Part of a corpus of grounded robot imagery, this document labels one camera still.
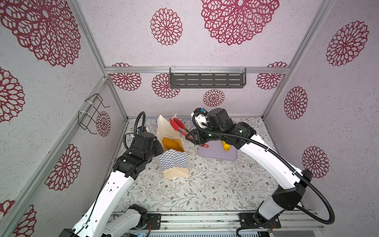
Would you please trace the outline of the checkered paper bakery bag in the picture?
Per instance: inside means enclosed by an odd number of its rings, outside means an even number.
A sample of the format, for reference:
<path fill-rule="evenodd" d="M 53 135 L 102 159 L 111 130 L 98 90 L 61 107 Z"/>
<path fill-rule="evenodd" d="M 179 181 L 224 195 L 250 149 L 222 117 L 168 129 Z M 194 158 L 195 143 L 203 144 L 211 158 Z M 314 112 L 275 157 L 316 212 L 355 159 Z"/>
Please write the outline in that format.
<path fill-rule="evenodd" d="M 180 132 L 175 131 L 170 125 L 169 119 L 166 119 L 163 116 L 159 116 L 158 118 L 148 118 L 146 119 L 146 123 L 148 130 L 157 136 L 164 151 L 162 155 L 153 158 L 153 161 L 148 164 L 147 170 L 151 172 L 157 171 L 164 178 L 168 179 L 189 177 L 189 156 L 183 135 Z M 184 152 L 167 150 L 163 146 L 163 138 L 180 140 Z"/>

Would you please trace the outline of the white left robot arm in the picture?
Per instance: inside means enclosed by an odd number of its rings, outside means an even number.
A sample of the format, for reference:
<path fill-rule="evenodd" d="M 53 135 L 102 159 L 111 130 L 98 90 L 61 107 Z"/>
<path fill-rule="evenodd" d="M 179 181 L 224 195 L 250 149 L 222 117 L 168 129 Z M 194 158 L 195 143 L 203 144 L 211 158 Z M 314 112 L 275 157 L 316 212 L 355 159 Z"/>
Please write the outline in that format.
<path fill-rule="evenodd" d="M 131 229 L 151 228 L 147 210 L 137 204 L 131 205 L 122 216 L 109 221 L 120 199 L 147 164 L 154 157 L 163 154 L 163 147 L 157 137 L 147 131 L 145 119 L 145 112 L 137 116 L 132 142 L 116 160 L 94 203 L 73 228 L 64 229 L 60 236 L 121 237 Z"/>

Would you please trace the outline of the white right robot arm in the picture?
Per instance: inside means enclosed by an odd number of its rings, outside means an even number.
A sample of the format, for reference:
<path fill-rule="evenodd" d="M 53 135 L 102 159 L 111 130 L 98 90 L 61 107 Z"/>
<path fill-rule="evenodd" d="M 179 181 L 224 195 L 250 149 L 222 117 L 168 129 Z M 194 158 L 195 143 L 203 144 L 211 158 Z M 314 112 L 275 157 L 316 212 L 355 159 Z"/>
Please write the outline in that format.
<path fill-rule="evenodd" d="M 272 195 L 263 201 L 247 220 L 248 225 L 237 228 L 240 231 L 273 227 L 275 220 L 284 212 L 294 209 L 325 225 L 335 222 L 335 213 L 326 197 L 311 183 L 313 173 L 290 164 L 280 154 L 267 145 L 257 131 L 245 122 L 234 123 L 227 111 L 216 108 L 206 111 L 197 108 L 191 114 L 194 129 L 188 132 L 186 140 L 194 145 L 205 145 L 210 141 L 224 141 L 262 166 L 278 183 Z M 306 189 L 310 188 L 325 205 L 329 217 L 322 219 L 304 207 L 299 206 Z"/>

